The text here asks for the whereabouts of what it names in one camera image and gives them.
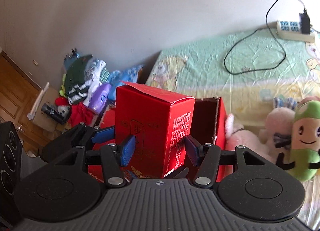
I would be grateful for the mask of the black cylinder bottle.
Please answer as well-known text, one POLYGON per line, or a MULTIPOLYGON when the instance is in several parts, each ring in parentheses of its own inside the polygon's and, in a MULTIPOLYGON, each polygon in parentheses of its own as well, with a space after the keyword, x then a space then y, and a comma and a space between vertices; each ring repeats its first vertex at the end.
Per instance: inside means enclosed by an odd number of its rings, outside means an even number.
POLYGON ((65 117, 47 104, 43 104, 43 106, 41 107, 41 111, 61 125, 66 123, 65 117))

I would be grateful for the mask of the black charger adapter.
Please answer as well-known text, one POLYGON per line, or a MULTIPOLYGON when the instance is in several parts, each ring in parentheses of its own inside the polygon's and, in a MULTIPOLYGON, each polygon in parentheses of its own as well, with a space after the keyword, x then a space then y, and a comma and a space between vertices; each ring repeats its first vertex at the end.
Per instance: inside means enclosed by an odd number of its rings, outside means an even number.
POLYGON ((304 8, 303 13, 299 14, 300 18, 300 30, 304 35, 309 35, 311 30, 310 18, 308 16, 307 10, 304 8))

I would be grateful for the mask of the large red cardboard box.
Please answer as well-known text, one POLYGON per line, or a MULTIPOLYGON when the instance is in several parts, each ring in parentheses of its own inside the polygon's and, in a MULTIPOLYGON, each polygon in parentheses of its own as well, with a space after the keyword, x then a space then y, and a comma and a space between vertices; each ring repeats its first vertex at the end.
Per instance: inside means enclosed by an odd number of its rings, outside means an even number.
MULTIPOLYGON (((108 108, 101 126, 111 126, 115 123, 116 108, 108 108)), ((212 143, 219 146, 222 150, 225 149, 225 120, 227 118, 225 106, 222 98, 205 98, 196 99, 191 123, 190 134, 200 143, 212 143)), ((106 143, 94 144, 93 150, 99 150, 101 146, 114 143, 115 139, 106 143)), ((193 180, 198 167, 194 167, 188 157, 185 155, 184 165, 189 168, 188 177, 193 180)), ((125 177, 127 178, 154 178, 153 176, 144 176, 135 169, 129 170, 129 167, 123 168, 125 177)), ((217 174, 217 182, 223 179, 226 172, 226 166, 221 165, 217 174)), ((88 173, 99 182, 104 182, 103 173, 100 165, 89 165, 88 173)))

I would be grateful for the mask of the green plush toy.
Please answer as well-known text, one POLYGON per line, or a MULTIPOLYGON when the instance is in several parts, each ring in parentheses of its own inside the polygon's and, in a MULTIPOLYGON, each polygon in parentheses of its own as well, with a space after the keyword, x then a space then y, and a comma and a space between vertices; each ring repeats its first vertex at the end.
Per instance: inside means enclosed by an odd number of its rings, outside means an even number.
POLYGON ((319 101, 299 105, 293 119, 289 162, 279 153, 276 165, 300 182, 313 178, 319 169, 319 101))

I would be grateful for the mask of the cardboard boxes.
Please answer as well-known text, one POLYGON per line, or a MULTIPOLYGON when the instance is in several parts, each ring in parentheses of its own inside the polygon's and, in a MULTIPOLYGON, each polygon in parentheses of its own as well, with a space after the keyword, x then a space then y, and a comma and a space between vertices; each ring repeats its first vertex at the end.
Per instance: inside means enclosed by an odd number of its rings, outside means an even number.
POLYGON ((58 125, 53 118, 54 112, 57 112, 55 100, 58 97, 60 97, 58 91, 52 88, 50 83, 46 83, 35 101, 31 102, 31 109, 27 114, 28 120, 48 132, 54 132, 58 125))

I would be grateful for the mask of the white power strip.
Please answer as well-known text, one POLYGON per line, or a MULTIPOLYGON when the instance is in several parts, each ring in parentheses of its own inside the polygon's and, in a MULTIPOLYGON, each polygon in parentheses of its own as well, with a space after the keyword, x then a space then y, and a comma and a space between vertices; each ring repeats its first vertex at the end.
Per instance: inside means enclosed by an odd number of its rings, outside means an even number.
POLYGON ((311 32, 303 34, 299 22, 295 21, 277 21, 277 34, 281 39, 303 41, 315 43, 318 40, 318 34, 311 32))

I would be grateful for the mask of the pile of clothes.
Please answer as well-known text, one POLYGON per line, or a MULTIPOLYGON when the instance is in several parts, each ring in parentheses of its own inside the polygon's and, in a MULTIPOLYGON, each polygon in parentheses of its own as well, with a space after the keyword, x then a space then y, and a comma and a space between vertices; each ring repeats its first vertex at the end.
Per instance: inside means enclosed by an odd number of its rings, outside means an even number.
POLYGON ((104 60, 91 54, 81 56, 75 48, 66 54, 63 65, 65 73, 55 106, 61 123, 70 127, 81 122, 90 125, 107 103, 115 103, 117 88, 124 81, 137 83, 144 67, 110 72, 104 60))

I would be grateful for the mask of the small red gift box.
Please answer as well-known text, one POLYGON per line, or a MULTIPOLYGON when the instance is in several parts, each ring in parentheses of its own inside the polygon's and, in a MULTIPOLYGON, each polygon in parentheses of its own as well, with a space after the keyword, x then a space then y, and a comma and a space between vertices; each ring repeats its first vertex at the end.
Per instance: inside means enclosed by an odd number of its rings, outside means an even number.
POLYGON ((184 164, 195 98, 127 82, 116 91, 116 143, 129 135, 135 151, 124 170, 139 178, 163 178, 184 164))

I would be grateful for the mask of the pink plush toy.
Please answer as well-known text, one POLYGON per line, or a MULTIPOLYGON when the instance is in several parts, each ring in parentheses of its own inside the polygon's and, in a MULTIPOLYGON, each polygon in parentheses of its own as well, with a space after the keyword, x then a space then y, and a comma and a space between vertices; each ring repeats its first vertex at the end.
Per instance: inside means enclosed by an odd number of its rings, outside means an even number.
POLYGON ((268 161, 275 163, 275 159, 271 157, 269 147, 261 143, 256 134, 249 130, 245 130, 242 124, 235 123, 234 115, 232 114, 227 115, 225 120, 225 137, 226 150, 235 150, 236 146, 243 145, 268 161))

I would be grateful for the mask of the cartoon print bed sheet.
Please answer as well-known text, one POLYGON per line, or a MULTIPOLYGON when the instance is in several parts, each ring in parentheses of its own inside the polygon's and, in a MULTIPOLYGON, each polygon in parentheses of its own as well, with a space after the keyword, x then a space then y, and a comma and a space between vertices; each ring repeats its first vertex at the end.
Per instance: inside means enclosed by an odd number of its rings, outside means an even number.
POLYGON ((271 146, 267 117, 274 108, 319 96, 319 45, 275 34, 260 29, 164 49, 146 83, 198 99, 221 97, 237 123, 271 146))

